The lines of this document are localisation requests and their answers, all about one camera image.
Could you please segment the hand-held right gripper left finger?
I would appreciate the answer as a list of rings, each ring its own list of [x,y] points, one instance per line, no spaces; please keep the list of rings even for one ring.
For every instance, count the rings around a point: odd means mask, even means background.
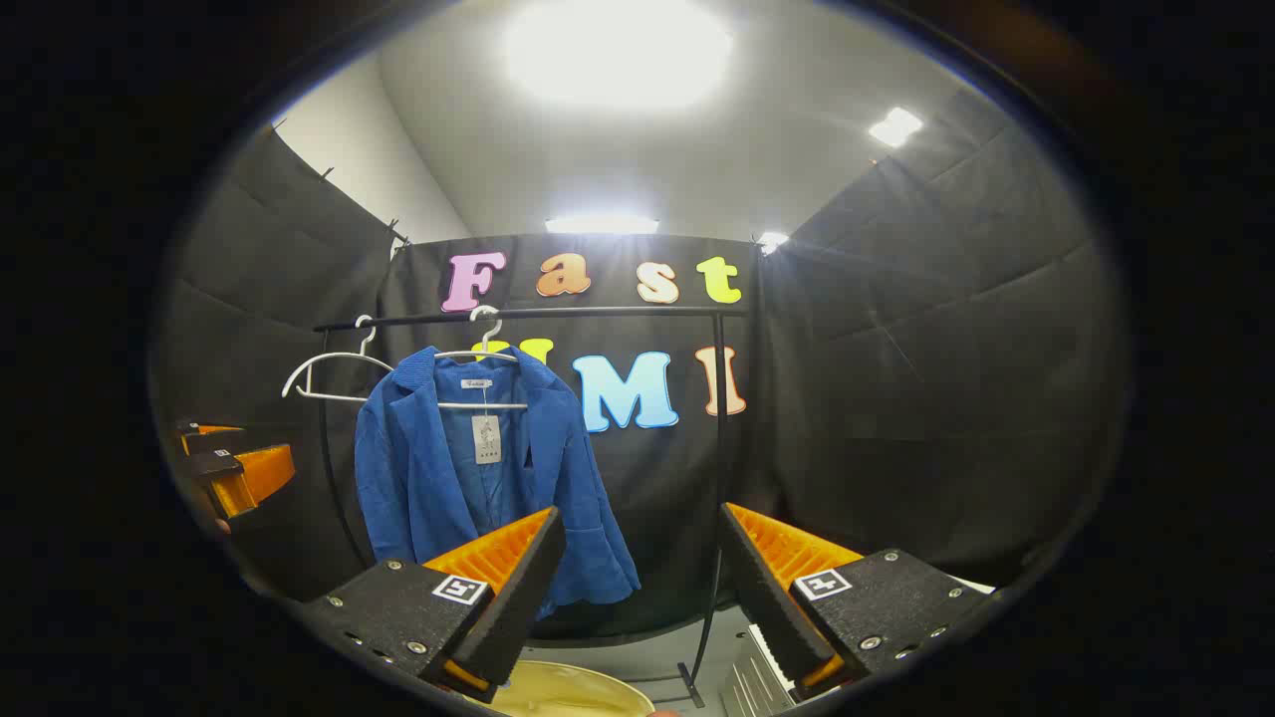
[[[425,564],[382,560],[300,603],[300,623],[360,663],[491,703],[565,550],[550,506]]]

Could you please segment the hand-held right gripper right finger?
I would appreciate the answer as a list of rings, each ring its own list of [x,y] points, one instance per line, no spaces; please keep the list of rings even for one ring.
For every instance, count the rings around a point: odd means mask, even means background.
[[[937,649],[994,596],[905,550],[858,554],[734,503],[720,504],[719,549],[801,702]]]

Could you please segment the cream round laundry hamper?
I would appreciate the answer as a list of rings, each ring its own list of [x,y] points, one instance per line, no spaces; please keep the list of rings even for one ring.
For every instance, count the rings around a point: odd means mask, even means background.
[[[548,661],[519,661],[488,708],[509,717],[649,717],[655,706],[618,679]]]

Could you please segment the blue corduroy jacket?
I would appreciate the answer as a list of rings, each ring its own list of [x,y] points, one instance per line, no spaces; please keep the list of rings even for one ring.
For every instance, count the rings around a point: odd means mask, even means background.
[[[518,362],[402,358],[357,415],[354,476],[379,563],[425,564],[550,506],[566,550],[539,609],[618,603],[640,589],[578,395],[521,350]],[[525,403],[524,411],[441,411],[439,402]]]

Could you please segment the white clothes hanger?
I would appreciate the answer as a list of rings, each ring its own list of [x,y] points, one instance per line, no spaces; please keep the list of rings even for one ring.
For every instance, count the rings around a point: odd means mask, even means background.
[[[504,327],[502,319],[499,316],[499,310],[493,306],[478,305],[469,314],[469,322],[478,322],[478,319],[491,319],[493,327],[491,330],[483,333],[481,339],[479,351],[451,351],[451,353],[433,353],[433,358],[441,361],[442,358],[500,358],[500,361],[518,362],[515,356],[507,353],[493,353],[490,350],[490,339],[497,336],[499,330]],[[487,387],[479,387],[482,390],[482,402],[479,403],[463,403],[463,402],[439,402],[439,408],[441,411],[524,411],[527,408],[525,403],[492,403],[486,398]]]
[[[365,336],[365,338],[360,341],[360,350],[356,353],[317,353],[310,358],[305,358],[300,366],[295,367],[295,370],[289,373],[289,376],[280,389],[282,398],[287,398],[287,395],[295,393],[297,395],[303,395],[303,398],[324,402],[365,403],[368,401],[365,395],[346,395],[314,390],[314,370],[317,364],[323,364],[325,361],[351,358],[351,361],[374,364],[374,366],[382,367],[382,371],[386,373],[391,373],[394,370],[391,364],[382,361],[382,358],[374,358],[374,356],[368,355],[370,341],[377,336],[377,327],[374,327],[374,318],[370,315],[360,315],[354,320],[354,330],[370,330],[368,336]]]

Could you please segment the black clothes rack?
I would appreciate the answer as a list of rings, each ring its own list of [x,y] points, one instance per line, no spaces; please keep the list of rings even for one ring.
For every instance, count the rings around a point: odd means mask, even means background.
[[[720,499],[725,496],[731,487],[731,480],[728,476],[729,469],[729,443],[727,441],[727,395],[725,395],[725,330],[724,330],[724,318],[725,316],[747,316],[750,310],[738,309],[720,309],[711,306],[664,306],[664,305],[649,305],[649,306],[586,306],[586,307],[552,307],[552,309],[514,309],[514,310],[499,310],[499,316],[502,322],[523,322],[523,319],[552,319],[552,322],[572,322],[579,318],[595,318],[595,316],[703,316],[710,322],[713,328],[713,358],[714,358],[714,380],[717,389],[717,449],[715,449],[715,475],[713,476],[713,504],[709,509],[709,519],[713,521],[713,527],[718,526],[718,504]],[[451,324],[451,323],[472,323],[469,322],[469,314],[462,315],[460,313],[449,314],[433,314],[433,315],[402,315],[402,316],[382,316],[374,318],[374,327],[414,327],[414,324]],[[321,327],[314,327],[316,333],[323,333],[324,346],[326,346],[328,336],[332,332],[344,332],[354,330],[354,323],[344,324],[323,324]],[[705,709],[706,702],[700,690],[697,690],[697,671],[700,671],[701,663],[706,654],[709,639],[713,632],[714,616],[718,611],[718,589],[720,580],[720,549],[715,549],[713,558],[713,572],[711,582],[708,589],[708,600],[701,617],[701,632],[697,637],[697,648],[694,658],[694,663],[687,669],[686,663],[674,663],[678,669],[678,677],[683,684],[683,690],[687,691],[683,697],[674,697],[672,699],[664,699],[659,703],[669,704],[674,702],[688,700],[695,704],[696,709]]]

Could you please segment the grey ribbed panel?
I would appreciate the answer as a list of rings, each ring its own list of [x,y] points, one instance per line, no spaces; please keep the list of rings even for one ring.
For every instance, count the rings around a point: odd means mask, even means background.
[[[779,717],[797,706],[794,685],[780,671],[756,623],[737,632],[736,656],[720,681],[725,717]]]

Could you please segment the long ceiling light panel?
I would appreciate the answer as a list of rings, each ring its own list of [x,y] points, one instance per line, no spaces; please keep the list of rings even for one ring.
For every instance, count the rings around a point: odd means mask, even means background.
[[[544,227],[551,233],[646,235],[657,233],[659,221],[645,216],[592,213],[548,218]]]

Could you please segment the large ceiling light panel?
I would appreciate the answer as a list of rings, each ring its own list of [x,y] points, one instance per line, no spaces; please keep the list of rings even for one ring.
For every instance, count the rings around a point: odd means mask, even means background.
[[[502,36],[511,79],[570,108],[687,108],[720,85],[733,47],[691,0],[534,0]]]

